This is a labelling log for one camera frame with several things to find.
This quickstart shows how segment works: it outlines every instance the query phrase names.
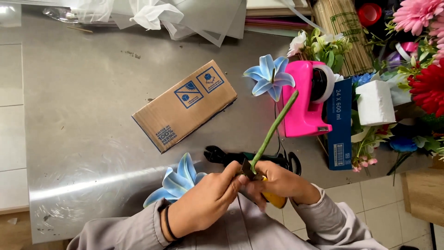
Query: gray shirt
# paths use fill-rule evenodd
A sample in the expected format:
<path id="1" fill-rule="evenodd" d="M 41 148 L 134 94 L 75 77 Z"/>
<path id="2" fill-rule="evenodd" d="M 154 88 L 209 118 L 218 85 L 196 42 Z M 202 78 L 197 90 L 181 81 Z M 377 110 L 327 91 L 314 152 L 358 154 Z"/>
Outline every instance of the gray shirt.
<path id="1" fill-rule="evenodd" d="M 313 205 L 292 205 L 305 222 L 304 241 L 239 194 L 227 212 L 208 229 L 167 242 L 160 226 L 161 200 L 129 218 L 92 220 L 68 250 L 333 250 L 387 249 L 345 203 L 334 203 L 323 189 Z"/>

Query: gray sleeve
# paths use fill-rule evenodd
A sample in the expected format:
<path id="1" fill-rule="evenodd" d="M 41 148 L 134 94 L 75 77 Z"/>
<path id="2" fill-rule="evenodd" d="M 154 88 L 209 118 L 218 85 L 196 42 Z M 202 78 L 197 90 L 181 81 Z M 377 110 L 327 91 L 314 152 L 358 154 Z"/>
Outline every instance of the gray sleeve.
<path id="1" fill-rule="evenodd" d="M 170 244 L 160 226 L 159 209 L 166 203 L 162 199 L 129 218 L 89 221 L 67 250 L 162 250 Z"/>
<path id="2" fill-rule="evenodd" d="M 316 204 L 297 205 L 291 201 L 294 209 L 305 222 L 310 243 L 322 246 L 349 246 L 359 249 L 386 249 L 372 238 L 365 223 L 344 202 L 334 203 L 325 191 L 314 185 L 321 193 Z"/>

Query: yellow knife handle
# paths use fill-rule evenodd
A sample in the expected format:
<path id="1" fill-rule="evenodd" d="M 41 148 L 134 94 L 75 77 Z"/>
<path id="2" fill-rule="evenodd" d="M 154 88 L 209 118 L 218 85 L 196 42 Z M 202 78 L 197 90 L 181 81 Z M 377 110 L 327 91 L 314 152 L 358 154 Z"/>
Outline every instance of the yellow knife handle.
<path id="1" fill-rule="evenodd" d="M 262 176 L 262 181 L 268 181 L 267 177 Z M 280 197 L 272 193 L 262 193 L 262 195 L 267 199 L 273 206 L 277 208 L 283 208 L 287 203 L 287 197 Z"/>

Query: blue box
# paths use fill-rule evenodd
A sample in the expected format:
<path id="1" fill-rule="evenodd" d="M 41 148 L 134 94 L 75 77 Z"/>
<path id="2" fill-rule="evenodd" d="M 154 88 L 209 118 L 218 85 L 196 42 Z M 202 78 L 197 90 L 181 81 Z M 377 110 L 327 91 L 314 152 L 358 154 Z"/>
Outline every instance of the blue box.
<path id="1" fill-rule="evenodd" d="M 329 169 L 352 169 L 352 78 L 335 83 L 327 100 L 327 121 L 333 130 L 327 134 Z"/>

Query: barcode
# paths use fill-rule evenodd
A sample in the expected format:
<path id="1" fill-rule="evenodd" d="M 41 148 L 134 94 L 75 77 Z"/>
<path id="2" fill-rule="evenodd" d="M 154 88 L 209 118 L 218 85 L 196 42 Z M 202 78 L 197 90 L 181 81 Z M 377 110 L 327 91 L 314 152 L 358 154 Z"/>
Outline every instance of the barcode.
<path id="1" fill-rule="evenodd" d="M 344 144 L 333 144 L 334 148 L 334 165 L 343 166 L 344 165 Z"/>

